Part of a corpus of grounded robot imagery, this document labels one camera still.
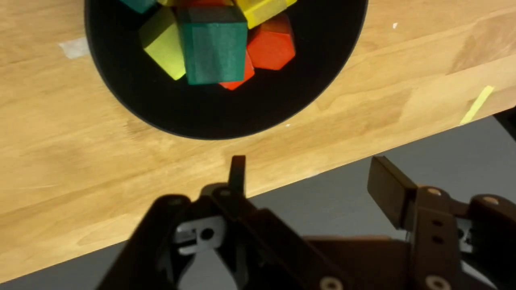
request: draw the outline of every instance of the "yellow tape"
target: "yellow tape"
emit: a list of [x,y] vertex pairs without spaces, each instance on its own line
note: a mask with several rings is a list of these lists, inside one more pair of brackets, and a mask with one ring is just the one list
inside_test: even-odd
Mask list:
[[480,92],[480,95],[474,100],[474,103],[471,105],[469,111],[464,114],[461,124],[471,122],[472,118],[480,111],[480,108],[483,106],[483,103],[487,101],[487,98],[495,92],[495,87],[487,85],[483,87],[483,90]]

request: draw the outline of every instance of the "green block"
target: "green block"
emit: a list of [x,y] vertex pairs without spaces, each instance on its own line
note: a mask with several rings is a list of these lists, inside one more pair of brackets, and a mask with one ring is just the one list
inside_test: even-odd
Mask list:
[[146,13],[151,6],[156,5],[156,0],[121,0],[121,2],[138,14]]
[[248,31],[235,6],[185,6],[177,18],[188,84],[243,79]]
[[171,10],[161,8],[138,31],[146,55],[172,79],[185,74],[179,27]]

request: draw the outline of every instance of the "black mount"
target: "black mount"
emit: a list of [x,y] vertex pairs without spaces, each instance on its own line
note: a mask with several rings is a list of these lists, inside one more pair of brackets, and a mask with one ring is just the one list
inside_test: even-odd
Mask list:
[[301,238],[245,198],[245,156],[225,184],[195,203],[158,198],[98,288],[177,288],[195,253],[216,250],[238,288],[487,290],[461,261],[501,290],[516,288],[516,206],[496,195],[459,203],[417,187],[387,158],[372,158],[369,193],[406,242]]

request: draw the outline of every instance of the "orange block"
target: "orange block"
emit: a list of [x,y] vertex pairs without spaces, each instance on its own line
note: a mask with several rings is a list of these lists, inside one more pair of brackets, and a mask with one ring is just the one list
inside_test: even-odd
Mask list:
[[242,80],[237,82],[221,82],[221,85],[227,90],[235,90],[240,87],[243,82],[250,80],[254,76],[254,66],[248,53],[245,53],[245,76]]
[[251,35],[246,51],[254,68],[282,69],[295,56],[288,16],[282,13],[263,22]]

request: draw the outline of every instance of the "yellow block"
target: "yellow block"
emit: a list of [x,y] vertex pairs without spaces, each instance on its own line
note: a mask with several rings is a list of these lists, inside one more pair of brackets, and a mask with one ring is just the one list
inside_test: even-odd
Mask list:
[[171,10],[161,8],[138,31],[146,55],[172,79],[180,79],[187,71],[179,39],[179,27]]
[[295,2],[296,0],[237,0],[237,5],[246,19],[246,27],[251,29],[282,13]]

